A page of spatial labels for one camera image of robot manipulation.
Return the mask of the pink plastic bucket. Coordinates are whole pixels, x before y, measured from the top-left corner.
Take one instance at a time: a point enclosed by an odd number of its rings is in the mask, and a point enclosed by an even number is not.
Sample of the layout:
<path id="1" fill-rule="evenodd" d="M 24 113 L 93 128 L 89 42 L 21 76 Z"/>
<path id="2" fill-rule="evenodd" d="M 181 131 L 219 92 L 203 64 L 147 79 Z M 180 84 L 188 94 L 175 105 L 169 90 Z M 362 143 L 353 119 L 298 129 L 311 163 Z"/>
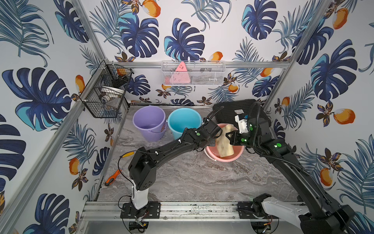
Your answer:
<path id="1" fill-rule="evenodd" d="M 222 134 L 216 139 L 215 146 L 207 146 L 204 153 L 214 161 L 232 162 L 242 155 L 244 146 L 230 145 L 230 141 L 226 137 L 226 133 L 237 130 L 234 125 L 219 123 L 218 126 L 223 130 Z"/>

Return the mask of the yellow cleaning cloth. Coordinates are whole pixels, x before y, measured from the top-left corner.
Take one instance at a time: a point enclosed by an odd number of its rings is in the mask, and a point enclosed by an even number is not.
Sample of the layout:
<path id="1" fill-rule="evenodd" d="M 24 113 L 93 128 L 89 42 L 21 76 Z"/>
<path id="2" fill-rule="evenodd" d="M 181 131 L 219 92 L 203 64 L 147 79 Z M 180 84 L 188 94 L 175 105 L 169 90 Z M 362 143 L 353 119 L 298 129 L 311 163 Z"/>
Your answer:
<path id="1" fill-rule="evenodd" d="M 232 124 L 227 124 L 222 128 L 221 135 L 216 139 L 218 157 L 225 161 L 233 161 L 235 158 L 234 148 L 230 144 L 230 140 L 226 137 L 226 134 L 232 131 L 235 131 L 235 127 Z"/>

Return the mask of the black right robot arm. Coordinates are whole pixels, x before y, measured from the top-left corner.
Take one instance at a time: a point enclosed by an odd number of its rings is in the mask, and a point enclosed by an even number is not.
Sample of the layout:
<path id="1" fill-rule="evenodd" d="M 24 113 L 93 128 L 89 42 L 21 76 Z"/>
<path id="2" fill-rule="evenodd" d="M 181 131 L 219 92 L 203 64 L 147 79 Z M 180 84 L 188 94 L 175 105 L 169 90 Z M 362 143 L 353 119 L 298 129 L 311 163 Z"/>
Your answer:
<path id="1" fill-rule="evenodd" d="M 304 207 L 274 199 L 269 194 L 257 196 L 251 206 L 240 213 L 256 217 L 276 216 L 302 230 L 305 234 L 343 234 L 355 216 L 349 205 L 341 205 L 330 196 L 300 164 L 283 138 L 273 138 L 270 120 L 261 104 L 252 99 L 244 114 L 235 117 L 238 131 L 226 135 L 230 144 L 253 149 L 278 169 L 304 202 Z"/>

